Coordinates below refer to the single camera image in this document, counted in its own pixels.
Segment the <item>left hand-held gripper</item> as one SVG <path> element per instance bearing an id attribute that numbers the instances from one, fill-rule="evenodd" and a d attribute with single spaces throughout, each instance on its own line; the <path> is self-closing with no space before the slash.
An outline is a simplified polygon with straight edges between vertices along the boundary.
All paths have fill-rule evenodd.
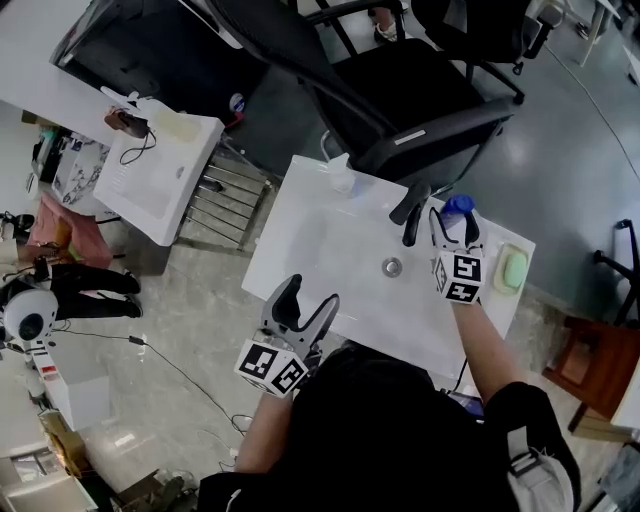
<path id="1" fill-rule="evenodd" d="M 298 331 L 301 283 L 302 276 L 294 274 L 267 299 L 261 326 L 244 342 L 234 367 L 250 385 L 278 398 L 290 395 L 320 362 L 319 341 L 340 307 L 339 295 L 331 295 Z"/>

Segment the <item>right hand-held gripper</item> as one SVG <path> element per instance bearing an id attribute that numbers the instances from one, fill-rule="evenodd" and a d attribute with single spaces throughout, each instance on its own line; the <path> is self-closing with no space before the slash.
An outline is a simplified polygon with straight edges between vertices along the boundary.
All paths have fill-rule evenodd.
<path id="1" fill-rule="evenodd" d="M 439 211 L 431 207 L 429 227 L 434 249 L 432 275 L 437 292 L 446 300 L 472 304 L 485 283 L 485 222 L 476 209 L 464 214 L 465 247 L 453 248 Z"/>

